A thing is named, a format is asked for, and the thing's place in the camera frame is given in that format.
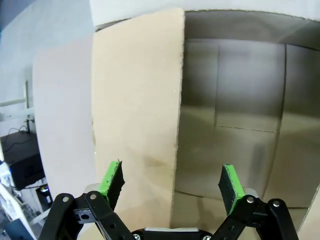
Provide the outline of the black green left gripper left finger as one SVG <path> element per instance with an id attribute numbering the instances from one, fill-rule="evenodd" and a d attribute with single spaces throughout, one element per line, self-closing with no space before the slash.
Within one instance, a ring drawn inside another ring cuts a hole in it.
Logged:
<path id="1" fill-rule="evenodd" d="M 41 240 L 76 240 L 85 224 L 95 224 L 105 240 L 131 240 L 133 234 L 115 213 L 125 184 L 122 162 L 112 161 L 97 190 L 74 197 L 60 193 L 40 233 Z"/>

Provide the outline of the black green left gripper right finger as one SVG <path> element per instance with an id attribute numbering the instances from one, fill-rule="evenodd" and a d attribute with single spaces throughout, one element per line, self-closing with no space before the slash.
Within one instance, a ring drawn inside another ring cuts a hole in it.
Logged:
<path id="1" fill-rule="evenodd" d="M 299 239 L 286 203 L 279 198 L 263 202 L 246 194 L 232 164 L 222 166 L 218 187 L 227 217 L 213 240 L 237 240 L 246 227 L 254 228 L 261 240 Z"/>

